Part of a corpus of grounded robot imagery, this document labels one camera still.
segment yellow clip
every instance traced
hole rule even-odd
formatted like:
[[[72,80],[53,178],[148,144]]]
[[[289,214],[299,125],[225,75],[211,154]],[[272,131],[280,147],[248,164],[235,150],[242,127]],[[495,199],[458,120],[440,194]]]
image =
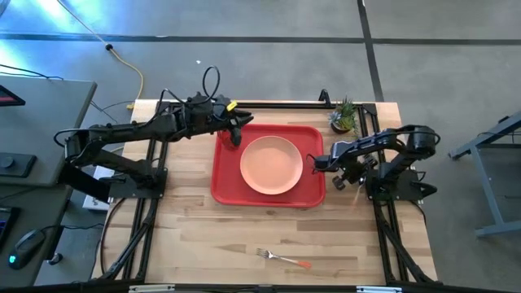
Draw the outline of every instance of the yellow clip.
[[[234,110],[234,108],[237,107],[237,101],[236,100],[233,100],[231,101],[231,103],[228,104],[228,106],[226,106],[226,110],[228,110],[228,112]]]

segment black wire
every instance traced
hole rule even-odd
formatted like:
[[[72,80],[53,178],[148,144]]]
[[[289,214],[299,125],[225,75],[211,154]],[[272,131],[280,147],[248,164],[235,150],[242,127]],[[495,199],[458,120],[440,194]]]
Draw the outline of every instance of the black wire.
[[[4,68],[10,68],[10,69],[15,69],[15,70],[20,70],[20,71],[23,71],[23,72],[30,72],[30,73],[34,73],[40,77],[45,77],[45,78],[52,78],[52,77],[48,77],[47,75],[44,75],[44,74],[41,74],[40,72],[34,72],[32,70],[27,70],[27,69],[23,69],[23,68],[16,68],[14,66],[8,66],[8,65],[5,65],[5,64],[0,64],[1,67],[4,67]]]
[[[103,114],[107,115],[108,118],[112,119],[112,121],[116,122],[117,124],[119,124],[120,122],[118,122],[118,120],[114,119],[114,117],[110,116],[107,112],[105,112],[105,110],[103,110],[100,106],[98,106],[98,104],[96,104],[94,101],[90,101],[90,104],[96,108],[96,110],[102,112]]]
[[[62,133],[68,133],[68,132],[73,132],[73,131],[82,131],[82,130],[88,130],[88,129],[64,129],[64,130],[60,130],[59,132],[55,133],[55,136],[52,138],[55,143],[57,145],[59,145],[60,147],[65,147],[65,145],[61,142],[58,141],[58,136]]]
[[[95,227],[104,227],[105,225],[102,224],[102,223],[98,223],[98,224],[94,224],[94,225],[90,225],[90,226],[86,226],[86,227],[82,227],[82,226],[71,226],[71,225],[63,225],[62,227],[64,229],[69,229],[69,230],[88,230],[88,229],[93,229]]]
[[[1,203],[2,201],[6,200],[6,199],[13,198],[13,197],[15,197],[15,196],[17,196],[17,195],[25,195],[25,194],[27,194],[27,193],[29,193],[29,192],[31,192],[31,191],[37,189],[37,188],[38,188],[38,187],[29,187],[29,188],[26,188],[26,189],[24,189],[24,190],[21,190],[21,191],[15,192],[15,193],[12,194],[12,195],[6,195],[6,196],[3,196],[3,197],[0,198],[0,203]]]
[[[112,217],[114,216],[114,214],[116,214],[116,210],[124,201],[125,198],[120,199],[120,201],[117,202],[114,208],[108,213],[107,221],[105,222],[105,227],[103,228],[103,232],[101,233],[101,239],[99,244],[99,267],[101,268],[102,274],[105,274],[105,257],[103,254],[103,247],[105,246],[105,235],[107,234],[107,228],[110,225]]]
[[[185,105],[186,102],[181,100],[180,98],[177,97],[177,95],[175,95],[172,90],[170,89],[164,89],[161,91],[161,96],[160,96],[160,103],[163,102],[163,95],[164,95],[164,92],[167,92],[169,93],[171,96],[173,96],[173,98],[175,98],[178,102],[180,102],[181,104]]]
[[[423,222],[425,223],[425,225],[427,225],[427,217],[425,216],[425,212],[423,211],[422,207],[420,207],[420,205],[413,200],[410,200],[410,202],[422,213]]]
[[[422,181],[425,178],[425,175],[427,175],[426,171],[416,171],[416,170],[411,170],[411,171],[415,172],[417,175],[422,174],[422,176],[418,179],[418,181]]]
[[[217,83],[215,84],[215,88],[213,89],[212,95],[208,95],[208,91],[206,90],[206,76],[211,69],[213,69],[217,72]],[[220,84],[221,84],[221,73],[219,72],[219,68],[217,68],[217,66],[214,66],[214,65],[210,66],[209,68],[206,68],[206,70],[204,71],[204,74],[203,74],[203,91],[204,91],[204,94],[206,94],[206,96],[208,97],[208,99],[213,98],[213,96],[217,92],[217,89],[219,89]]]
[[[15,77],[41,77],[41,76],[30,75],[30,74],[23,74],[23,73],[10,73],[10,72],[0,72],[0,74],[12,75],[12,76],[15,76]],[[46,78],[47,78],[47,79],[51,79],[51,78],[59,78],[59,79],[63,80],[63,77],[46,77]]]
[[[96,244],[96,250],[94,251],[94,261],[92,262],[92,268],[90,268],[90,276],[94,273],[94,267],[96,266],[96,255],[98,254],[99,244],[101,243],[101,238],[98,240],[98,244]]]
[[[103,107],[102,110],[107,110],[109,107],[114,107],[114,106],[117,106],[117,105],[121,105],[122,103],[133,103],[133,102],[135,102],[135,100],[128,100],[128,101],[123,101],[123,102],[119,102],[119,103],[113,103],[111,105]]]
[[[73,225],[48,225],[48,226],[45,226],[45,227],[40,228],[38,230],[45,231],[45,230],[50,229],[50,228],[59,228],[59,227],[62,227],[64,229],[68,229],[68,230],[88,230],[88,229],[93,229],[94,227],[98,227],[98,226],[103,227],[104,224],[98,223],[98,224],[94,224],[94,225],[90,225],[90,226],[86,226],[86,227],[83,227],[83,226],[73,226]]]

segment butcher block tabletop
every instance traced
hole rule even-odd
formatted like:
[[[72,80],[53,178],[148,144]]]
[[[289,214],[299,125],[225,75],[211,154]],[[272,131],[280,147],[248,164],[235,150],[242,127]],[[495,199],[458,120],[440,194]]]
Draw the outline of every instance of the butcher block tabletop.
[[[157,100],[138,100],[133,120],[149,120]],[[381,129],[401,126],[396,103],[376,103]],[[254,124],[308,125],[318,129],[328,154],[333,142],[352,141],[333,133],[331,110],[252,109]],[[384,284],[382,258],[372,203],[358,185],[338,191],[326,174],[326,197],[315,208],[225,206],[210,193],[216,135],[204,134],[169,144],[169,170],[160,201],[148,262],[147,283],[378,285]],[[125,144],[124,156],[146,157],[148,141]],[[386,151],[387,160],[396,153]],[[129,241],[136,199],[116,211],[104,245],[105,267]],[[402,242],[425,274],[436,279],[427,231],[421,212],[409,202],[396,202]],[[141,244],[134,258],[137,271]],[[257,248],[305,260],[311,269],[279,260],[265,260]],[[393,273],[399,276],[390,248]],[[93,277],[101,275],[99,259]]]

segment plastic tray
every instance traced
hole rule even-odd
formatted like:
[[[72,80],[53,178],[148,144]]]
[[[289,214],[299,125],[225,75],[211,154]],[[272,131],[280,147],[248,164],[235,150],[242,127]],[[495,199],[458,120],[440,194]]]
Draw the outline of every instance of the plastic tray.
[[[243,179],[240,160],[244,149],[250,142],[267,135],[285,138],[299,149],[304,169],[299,182],[289,191],[280,195],[263,195],[253,190]],[[313,127],[298,125],[246,125],[242,128],[243,140],[237,149],[222,143],[217,137],[213,159],[212,196],[223,204],[311,208],[324,200],[326,187],[324,174],[312,174],[311,162],[306,155],[323,154],[322,135]]]

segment desk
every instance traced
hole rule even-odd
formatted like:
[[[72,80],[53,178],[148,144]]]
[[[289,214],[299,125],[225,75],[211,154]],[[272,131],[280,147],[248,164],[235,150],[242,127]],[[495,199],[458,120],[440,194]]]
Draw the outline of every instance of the desk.
[[[155,100],[139,100],[133,119],[148,120]],[[398,127],[396,103],[376,103],[382,129]],[[334,134],[331,110],[255,109],[252,123],[308,125],[331,143],[348,139]],[[334,188],[326,175],[326,198],[310,209],[225,206],[210,194],[215,136],[182,139],[169,146],[169,179],[160,201],[148,265],[147,282],[287,285],[384,284],[373,206],[357,186]],[[145,158],[148,142],[125,144],[124,156]],[[387,159],[395,154],[386,152]],[[108,227],[107,267],[129,241],[136,200],[123,203]],[[431,278],[436,271],[421,213],[408,202],[396,202],[401,237],[411,256]],[[313,263],[311,270],[256,256],[258,247]],[[397,276],[396,254],[390,249]],[[134,259],[134,272],[140,252]],[[99,262],[93,277],[99,276]]]
[[[35,122],[35,117],[30,115],[12,115],[11,117],[13,118],[9,121],[0,119],[2,122],[0,134],[10,133],[13,129],[18,133],[16,138],[12,138],[11,135],[2,136],[0,138],[0,149],[14,152],[19,149],[21,143],[32,144],[30,147],[34,149],[57,148],[52,158],[37,158],[35,166],[41,164],[44,159],[46,159],[46,162],[50,162],[49,164],[63,165],[63,150],[60,150],[59,146],[54,144],[52,136],[61,129],[80,127],[89,102],[94,95],[96,84],[92,81],[0,77],[0,85],[5,86],[25,100],[26,105],[21,107],[37,109],[40,111],[37,113],[39,118],[48,119],[46,123]],[[2,118],[5,119],[6,116],[17,113],[18,110],[20,109],[15,109],[14,107],[0,107],[0,116],[3,116]],[[26,138],[24,133],[37,133],[37,135]],[[32,191],[26,194],[6,200],[1,199],[4,196],[12,195],[28,188],[31,188],[31,186],[0,184],[0,205],[20,208],[20,215],[13,225],[6,242],[0,249],[0,287],[32,286],[42,266],[42,262],[48,253],[52,252],[50,250],[54,248],[53,241],[58,236],[57,229],[48,229],[46,231],[46,241],[31,261],[22,269],[14,270],[7,266],[8,254],[18,240],[30,230],[43,228],[48,225],[59,225],[72,193],[70,187],[57,185],[47,188],[34,187]]]

